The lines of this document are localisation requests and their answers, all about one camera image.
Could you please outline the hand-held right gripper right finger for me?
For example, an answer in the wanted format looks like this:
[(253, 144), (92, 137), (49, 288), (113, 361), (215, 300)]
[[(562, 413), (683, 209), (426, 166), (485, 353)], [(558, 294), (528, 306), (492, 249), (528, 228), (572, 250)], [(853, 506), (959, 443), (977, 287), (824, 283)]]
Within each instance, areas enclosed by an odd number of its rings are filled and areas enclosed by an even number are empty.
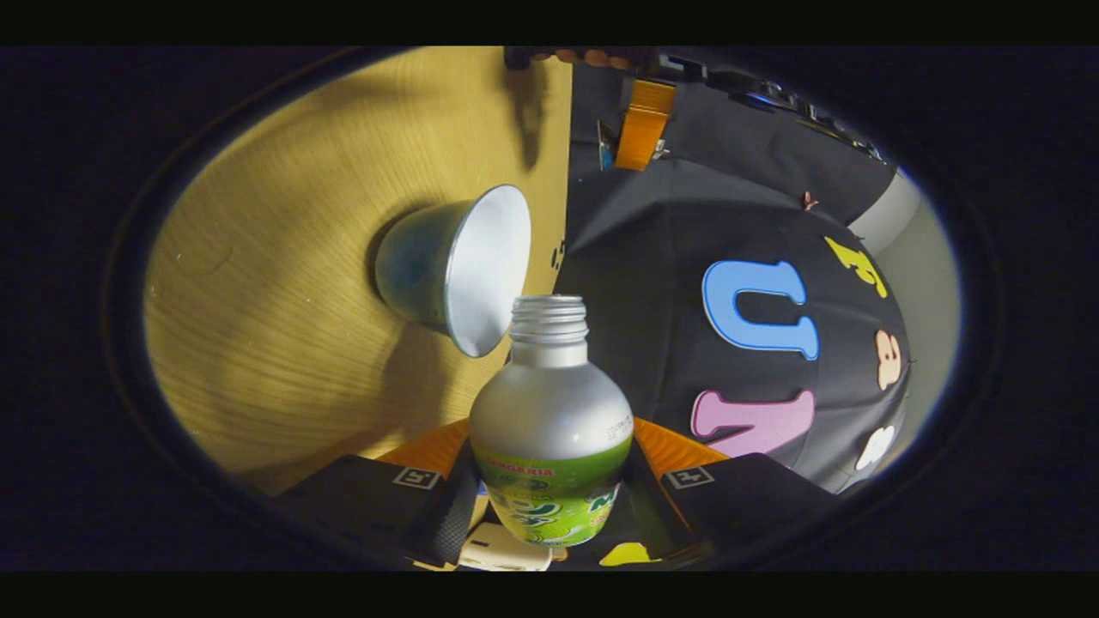
[(668, 567), (758, 567), (839, 507), (768, 455), (726, 457), (641, 418), (622, 481), (641, 543)]

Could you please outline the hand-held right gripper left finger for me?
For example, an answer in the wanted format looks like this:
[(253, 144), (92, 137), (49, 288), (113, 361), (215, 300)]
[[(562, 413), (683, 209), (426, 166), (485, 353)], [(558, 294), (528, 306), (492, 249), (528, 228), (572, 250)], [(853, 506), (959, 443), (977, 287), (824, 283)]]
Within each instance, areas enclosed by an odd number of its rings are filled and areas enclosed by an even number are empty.
[(357, 558), (443, 567), (459, 558), (478, 486), (459, 420), (381, 457), (338, 457), (286, 490), (284, 512)]

